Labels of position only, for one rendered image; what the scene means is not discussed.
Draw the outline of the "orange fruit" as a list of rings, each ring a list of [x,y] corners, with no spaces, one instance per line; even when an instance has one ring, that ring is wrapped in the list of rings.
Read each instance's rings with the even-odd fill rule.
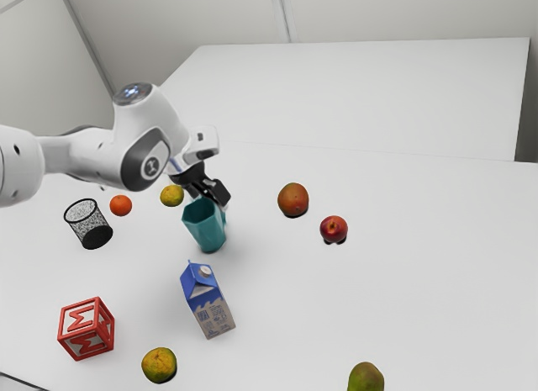
[[[123,217],[131,212],[132,201],[126,195],[115,195],[109,201],[109,209],[114,215]]]

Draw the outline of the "red-green mango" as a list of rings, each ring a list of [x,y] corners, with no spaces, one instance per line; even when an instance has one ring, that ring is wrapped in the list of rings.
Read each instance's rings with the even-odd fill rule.
[[[277,205],[285,216],[299,217],[308,211],[308,191],[302,184],[290,182],[280,190],[277,196]]]

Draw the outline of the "red letter block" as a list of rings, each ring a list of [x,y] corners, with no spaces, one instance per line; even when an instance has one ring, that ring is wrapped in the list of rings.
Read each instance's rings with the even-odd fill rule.
[[[57,341],[79,362],[114,349],[115,318],[99,297],[61,308]]]

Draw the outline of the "blue milk carton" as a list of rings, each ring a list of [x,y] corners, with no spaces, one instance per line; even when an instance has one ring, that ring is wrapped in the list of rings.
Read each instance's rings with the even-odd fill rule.
[[[180,282],[187,304],[207,340],[236,327],[210,265],[189,261]]]

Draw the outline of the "red peach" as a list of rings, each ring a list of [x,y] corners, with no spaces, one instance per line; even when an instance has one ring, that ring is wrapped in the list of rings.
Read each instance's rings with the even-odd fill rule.
[[[339,215],[330,215],[320,222],[319,233],[326,244],[338,244],[346,239],[348,224]]]

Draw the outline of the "teal faceted mug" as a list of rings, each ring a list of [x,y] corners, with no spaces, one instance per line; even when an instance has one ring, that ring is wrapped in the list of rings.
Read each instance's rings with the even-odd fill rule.
[[[197,198],[186,205],[182,222],[204,253],[216,252],[226,242],[225,212],[208,198]]]

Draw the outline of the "green mango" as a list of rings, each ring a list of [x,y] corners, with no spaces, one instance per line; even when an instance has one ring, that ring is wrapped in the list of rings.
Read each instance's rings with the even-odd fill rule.
[[[371,362],[357,363],[350,372],[346,391],[384,391],[385,379]]]

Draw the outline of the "small yellow-green citrus fruit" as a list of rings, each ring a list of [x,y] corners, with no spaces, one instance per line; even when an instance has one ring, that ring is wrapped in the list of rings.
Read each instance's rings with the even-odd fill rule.
[[[164,187],[160,193],[160,201],[167,207],[179,206],[184,200],[183,188],[176,184]]]

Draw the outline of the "black mesh pen holder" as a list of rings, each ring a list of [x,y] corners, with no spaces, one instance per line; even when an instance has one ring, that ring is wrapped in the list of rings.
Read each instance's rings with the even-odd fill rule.
[[[83,198],[72,203],[66,208],[63,218],[87,250],[100,248],[113,237],[112,227],[93,198]]]

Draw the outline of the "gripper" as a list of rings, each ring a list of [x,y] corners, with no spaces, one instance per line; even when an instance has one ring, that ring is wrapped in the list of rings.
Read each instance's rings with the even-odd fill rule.
[[[219,179],[207,178],[204,162],[191,166],[185,172],[170,174],[169,178],[181,186],[192,199],[209,198],[221,209],[226,208],[231,199],[230,192]]]

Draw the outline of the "large yellow-green citrus fruit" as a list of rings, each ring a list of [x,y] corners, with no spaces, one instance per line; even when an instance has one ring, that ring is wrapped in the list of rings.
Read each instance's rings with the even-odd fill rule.
[[[176,355],[167,347],[157,347],[148,351],[140,365],[145,377],[157,384],[170,381],[177,372]]]

